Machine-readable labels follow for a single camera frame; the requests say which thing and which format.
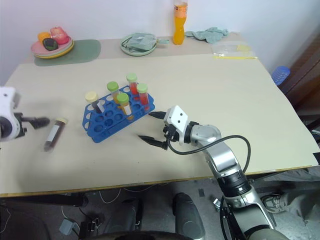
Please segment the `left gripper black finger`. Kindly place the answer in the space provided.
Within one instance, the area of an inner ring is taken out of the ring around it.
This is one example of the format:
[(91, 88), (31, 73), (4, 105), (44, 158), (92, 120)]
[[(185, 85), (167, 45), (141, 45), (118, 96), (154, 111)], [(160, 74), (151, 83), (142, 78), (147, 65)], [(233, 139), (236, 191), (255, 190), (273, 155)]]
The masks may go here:
[(28, 122), (36, 130), (49, 125), (50, 119), (47, 117), (22, 117), (22, 122)]

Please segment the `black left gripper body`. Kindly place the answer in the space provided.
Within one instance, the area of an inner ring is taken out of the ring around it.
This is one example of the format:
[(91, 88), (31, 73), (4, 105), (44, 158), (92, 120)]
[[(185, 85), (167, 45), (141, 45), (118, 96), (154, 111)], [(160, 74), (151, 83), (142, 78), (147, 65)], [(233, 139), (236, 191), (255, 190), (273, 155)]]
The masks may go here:
[(23, 127), (23, 122), (27, 122), (27, 118), (24, 117), (21, 112), (14, 112), (13, 116), (14, 116), (13, 129), (15, 130), (14, 136), (15, 137), (25, 136), (27, 129)]

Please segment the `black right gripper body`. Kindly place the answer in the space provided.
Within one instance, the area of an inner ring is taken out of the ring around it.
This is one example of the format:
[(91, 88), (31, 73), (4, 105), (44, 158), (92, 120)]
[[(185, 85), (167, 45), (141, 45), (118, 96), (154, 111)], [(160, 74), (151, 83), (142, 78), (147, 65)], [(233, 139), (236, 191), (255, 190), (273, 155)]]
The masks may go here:
[(166, 138), (163, 143), (166, 143), (168, 140), (172, 142), (179, 142), (180, 135), (177, 132), (177, 128), (173, 124), (166, 125), (163, 130), (164, 137)]

